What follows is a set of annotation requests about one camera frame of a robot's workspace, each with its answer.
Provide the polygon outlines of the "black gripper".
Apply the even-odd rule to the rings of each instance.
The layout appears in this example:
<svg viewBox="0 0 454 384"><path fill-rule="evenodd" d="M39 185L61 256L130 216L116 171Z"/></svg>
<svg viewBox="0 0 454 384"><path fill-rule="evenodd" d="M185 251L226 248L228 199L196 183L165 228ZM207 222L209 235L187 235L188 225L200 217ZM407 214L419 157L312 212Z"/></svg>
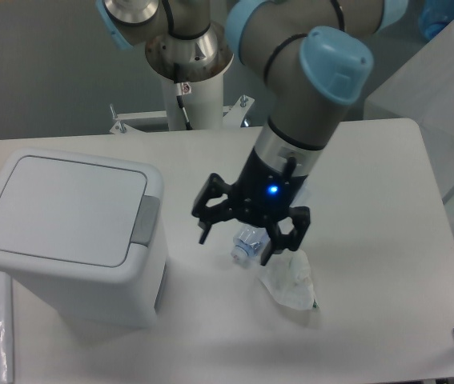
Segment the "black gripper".
<svg viewBox="0 0 454 384"><path fill-rule="evenodd" d="M297 166L292 155L284 160L281 171L275 170L253 150L234 184L227 184L217 173L210 174L191 210L202 230L199 244L205 243L214 224L235 218L266 229L270 242L260 256L261 266L273 254L298 250L310 226L311 212L308 206L292 206L307 179L295 174ZM287 218L292 228L284 233L279 223Z"/></svg>

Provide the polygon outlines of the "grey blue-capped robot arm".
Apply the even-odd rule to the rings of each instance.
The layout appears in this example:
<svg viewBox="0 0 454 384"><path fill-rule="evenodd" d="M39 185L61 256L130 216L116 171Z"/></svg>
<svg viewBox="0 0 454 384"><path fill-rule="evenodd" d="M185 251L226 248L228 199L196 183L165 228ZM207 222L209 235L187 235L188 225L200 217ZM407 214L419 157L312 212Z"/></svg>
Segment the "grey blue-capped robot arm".
<svg viewBox="0 0 454 384"><path fill-rule="evenodd" d="M204 233L232 219L263 228L260 261L299 248L310 210L292 202L372 71L362 38L399 21L405 1L238 1L226 23L211 20L208 1L99 1L116 45L146 47L151 67L171 81L179 114L196 126L187 91L233 58L275 94L238 180L212 174L192 207Z"/></svg>

